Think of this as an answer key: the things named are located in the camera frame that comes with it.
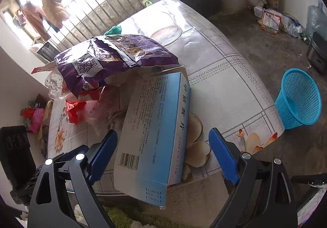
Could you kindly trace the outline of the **red plastic bag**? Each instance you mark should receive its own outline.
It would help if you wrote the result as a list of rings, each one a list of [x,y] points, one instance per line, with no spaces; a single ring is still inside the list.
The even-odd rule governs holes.
[[[66,115],[68,121],[74,125],[78,125],[78,123],[85,120],[85,108],[89,108],[92,104],[97,103],[100,100],[102,91],[103,88],[82,91],[77,98],[73,96],[69,100],[66,99]]]

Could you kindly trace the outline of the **clear plastic pepsi bottle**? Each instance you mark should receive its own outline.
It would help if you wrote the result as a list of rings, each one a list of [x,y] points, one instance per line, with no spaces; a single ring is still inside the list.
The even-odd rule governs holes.
[[[66,99],[71,95],[63,76],[57,69],[52,70],[47,76],[45,86],[49,90],[49,97],[54,100]]]

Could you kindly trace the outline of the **blue white medicine box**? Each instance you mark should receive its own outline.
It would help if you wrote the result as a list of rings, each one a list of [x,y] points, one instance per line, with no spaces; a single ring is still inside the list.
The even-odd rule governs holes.
[[[114,187],[154,206],[181,182],[186,149],[189,82],[170,69],[136,82],[118,142]]]

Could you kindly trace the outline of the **purple snack bag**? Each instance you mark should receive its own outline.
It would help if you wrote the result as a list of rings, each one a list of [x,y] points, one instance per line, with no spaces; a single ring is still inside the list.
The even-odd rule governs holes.
[[[178,65],[178,58],[155,40],[136,34],[96,36],[55,57],[66,86],[82,91],[105,86],[105,79],[132,68]]]

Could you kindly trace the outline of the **green bag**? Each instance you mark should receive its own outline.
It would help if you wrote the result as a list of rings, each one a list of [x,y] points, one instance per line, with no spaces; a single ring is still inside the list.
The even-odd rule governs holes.
[[[121,26],[113,26],[111,29],[106,31],[104,33],[105,36],[110,36],[110,35],[115,35],[115,34],[121,34],[122,33],[122,28]]]

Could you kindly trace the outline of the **blue plastic trash basket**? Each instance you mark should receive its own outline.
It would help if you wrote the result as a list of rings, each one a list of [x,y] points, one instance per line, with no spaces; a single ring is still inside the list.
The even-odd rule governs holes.
[[[275,107],[286,130],[313,125],[322,109],[319,88],[305,71],[288,69],[282,77]]]

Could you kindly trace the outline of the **floral bed sheet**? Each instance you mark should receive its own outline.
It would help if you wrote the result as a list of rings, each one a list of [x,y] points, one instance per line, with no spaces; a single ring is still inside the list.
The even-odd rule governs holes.
[[[178,184],[192,183],[221,170],[209,147],[208,136],[212,128],[217,128],[240,151],[250,154],[265,148],[284,132],[273,99],[257,73],[218,28],[185,3],[163,0],[145,8],[122,23],[121,34],[141,35],[135,19],[151,12],[168,13],[182,29],[182,35],[176,41],[164,46],[178,58],[179,64],[132,68],[106,78],[106,85],[97,88],[119,86],[136,74],[144,78],[165,70],[182,70],[191,91],[185,157]],[[66,99],[73,96],[71,92]],[[49,157],[81,145],[90,147],[104,138],[97,136],[85,120],[78,125],[68,121],[66,99],[55,100],[53,105]],[[117,147],[103,176],[93,186],[97,194],[124,195],[114,187]]]

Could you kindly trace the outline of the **black rice cooker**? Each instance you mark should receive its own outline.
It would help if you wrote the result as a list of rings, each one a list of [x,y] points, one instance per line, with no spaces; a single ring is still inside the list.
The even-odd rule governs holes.
[[[320,73],[326,73],[326,62],[327,62],[327,42],[326,40],[314,32],[310,40],[309,48],[307,51],[307,58],[310,64]]]

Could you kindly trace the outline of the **snack packets pile on floor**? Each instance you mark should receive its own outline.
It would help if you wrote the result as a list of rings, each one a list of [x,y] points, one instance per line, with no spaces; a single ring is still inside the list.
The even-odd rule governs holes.
[[[258,18],[257,21],[261,29],[271,34],[277,34],[279,31],[283,31],[286,34],[301,38],[304,36],[305,29],[291,15],[284,14],[275,11],[273,9],[265,9],[262,6],[256,6],[254,8],[254,14]]]

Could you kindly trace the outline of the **empty water jug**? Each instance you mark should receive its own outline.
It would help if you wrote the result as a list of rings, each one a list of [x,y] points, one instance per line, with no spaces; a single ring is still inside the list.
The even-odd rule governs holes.
[[[323,3],[318,1],[318,5],[308,7],[306,34],[308,38],[312,38],[313,33],[317,32],[326,39],[326,14],[323,11]]]

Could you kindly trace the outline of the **pink hanging jacket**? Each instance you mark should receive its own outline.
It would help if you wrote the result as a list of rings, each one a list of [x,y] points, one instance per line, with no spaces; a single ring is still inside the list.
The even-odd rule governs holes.
[[[63,27],[63,22],[69,18],[69,14],[62,5],[62,0],[41,0],[43,11],[47,20],[57,29]]]

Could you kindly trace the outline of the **dark red hanging coat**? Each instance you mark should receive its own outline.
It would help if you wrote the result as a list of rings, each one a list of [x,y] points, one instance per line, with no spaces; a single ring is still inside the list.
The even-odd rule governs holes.
[[[30,1],[26,2],[20,10],[32,28],[41,36],[41,38],[44,41],[48,41],[51,36],[43,26],[43,19],[47,19],[44,11],[40,7],[33,5]]]

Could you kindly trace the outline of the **metal balcony railing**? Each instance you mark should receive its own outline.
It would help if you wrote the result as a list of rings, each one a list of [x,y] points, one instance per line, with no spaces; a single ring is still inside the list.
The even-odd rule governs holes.
[[[49,42],[63,51],[100,35],[146,7],[146,0],[66,0],[68,20],[55,31],[47,26]]]

